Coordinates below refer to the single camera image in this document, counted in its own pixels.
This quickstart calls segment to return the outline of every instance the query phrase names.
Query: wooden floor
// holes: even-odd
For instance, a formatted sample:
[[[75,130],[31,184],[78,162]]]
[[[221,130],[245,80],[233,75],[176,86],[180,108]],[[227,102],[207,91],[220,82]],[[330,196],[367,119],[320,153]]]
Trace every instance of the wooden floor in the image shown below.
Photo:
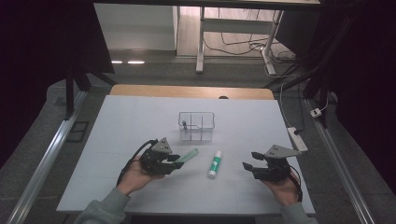
[[[273,19],[273,10],[258,10],[258,9],[242,9],[242,8],[217,8],[207,7],[205,9],[206,18],[223,18],[234,20],[258,20],[271,21]],[[177,32],[177,56],[192,56],[196,57],[200,29],[200,8],[199,7],[181,7],[180,18],[178,22]],[[237,57],[261,57],[258,50],[253,50],[246,54],[241,54],[250,51],[249,43],[232,44],[235,42],[244,42],[253,40],[254,43],[266,43],[268,35],[246,35],[246,34],[228,34],[223,33],[207,33],[205,32],[204,39],[210,48],[205,46],[205,56],[237,56]],[[219,50],[228,51],[237,55],[222,52]],[[281,51],[288,50],[280,43],[273,44],[272,50],[275,56]],[[293,57],[292,52],[283,52],[282,57]]]

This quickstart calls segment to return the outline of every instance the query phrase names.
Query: desk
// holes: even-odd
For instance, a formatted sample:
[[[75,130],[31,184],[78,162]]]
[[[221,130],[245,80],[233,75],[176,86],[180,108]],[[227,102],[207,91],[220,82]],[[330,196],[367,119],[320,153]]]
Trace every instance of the desk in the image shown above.
[[[224,94],[231,99],[217,99]],[[102,105],[57,210],[79,212],[91,200],[102,200],[115,187],[120,169],[134,152],[147,140],[166,136],[175,154],[184,154],[193,147],[198,147],[200,153],[165,179],[134,192],[126,212],[279,214],[279,204],[271,191],[242,166],[242,161],[264,166],[264,162],[251,158],[250,151],[264,153],[272,144],[291,147],[273,99],[271,92],[263,89],[115,86]],[[180,141],[177,119],[183,111],[214,112],[213,140]],[[216,150],[223,151],[223,158],[218,176],[210,179],[207,171]],[[295,158],[289,158],[289,163],[300,171]],[[302,187],[305,212],[315,213],[304,178]]]

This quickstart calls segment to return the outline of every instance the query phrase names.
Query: table leg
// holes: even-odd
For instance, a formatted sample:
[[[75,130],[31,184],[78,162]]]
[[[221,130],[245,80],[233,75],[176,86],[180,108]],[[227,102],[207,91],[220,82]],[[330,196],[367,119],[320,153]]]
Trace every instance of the table leg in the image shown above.
[[[201,7],[201,21],[199,30],[199,44],[197,53],[197,67],[196,73],[202,74],[204,72],[204,28],[205,28],[205,8]]]
[[[278,11],[276,13],[271,32],[268,36],[267,44],[265,45],[265,48],[261,50],[262,57],[264,58],[264,61],[265,61],[265,66],[267,67],[268,75],[270,75],[270,76],[273,76],[276,74],[274,66],[271,62],[270,50],[271,50],[271,45],[275,38],[277,26],[279,25],[279,21],[280,21],[280,17],[282,16],[282,13],[283,13],[283,11]]]

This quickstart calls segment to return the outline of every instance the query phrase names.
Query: gray carpet floor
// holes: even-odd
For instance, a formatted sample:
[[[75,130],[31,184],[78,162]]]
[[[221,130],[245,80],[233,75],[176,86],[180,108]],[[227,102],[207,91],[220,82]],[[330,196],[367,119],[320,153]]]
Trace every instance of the gray carpet floor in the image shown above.
[[[287,69],[277,64],[276,71]],[[261,88],[272,79],[265,75],[261,61],[255,60],[205,60],[205,71],[195,74],[195,63],[189,59],[172,62],[146,63],[136,66],[115,65],[115,75],[108,75],[119,83],[146,85],[183,85],[210,87]],[[40,190],[25,223],[72,223],[76,214],[55,211],[79,155],[95,122],[104,98],[111,87],[102,80],[89,75],[92,89],[78,115],[77,123],[68,135],[49,176]],[[5,223],[21,197],[30,177],[39,164],[51,139],[58,130],[65,114],[64,81],[55,83],[48,90],[48,101],[29,132],[22,139],[14,154],[0,170],[0,223]],[[280,94],[275,94],[279,101]],[[309,152],[298,158],[308,191],[316,209],[319,223],[361,223],[344,186],[334,169],[332,160],[321,140],[313,119],[309,115],[301,92],[295,86],[282,92],[282,102],[288,122],[304,128],[301,136]],[[378,174],[359,145],[350,137],[334,114],[336,102],[330,98],[327,107],[329,132],[340,149],[347,167],[353,175],[364,200],[372,211],[376,223],[394,223],[396,220],[396,197]],[[257,224],[282,223],[281,217],[255,217]]]

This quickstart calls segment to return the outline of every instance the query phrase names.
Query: green and white tube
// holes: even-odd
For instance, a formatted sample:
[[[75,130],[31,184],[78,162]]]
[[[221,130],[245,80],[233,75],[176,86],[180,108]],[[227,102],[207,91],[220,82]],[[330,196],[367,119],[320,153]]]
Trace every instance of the green and white tube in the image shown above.
[[[221,151],[216,151],[215,158],[213,158],[212,164],[210,165],[209,177],[215,178],[218,173],[218,169],[221,162]]]

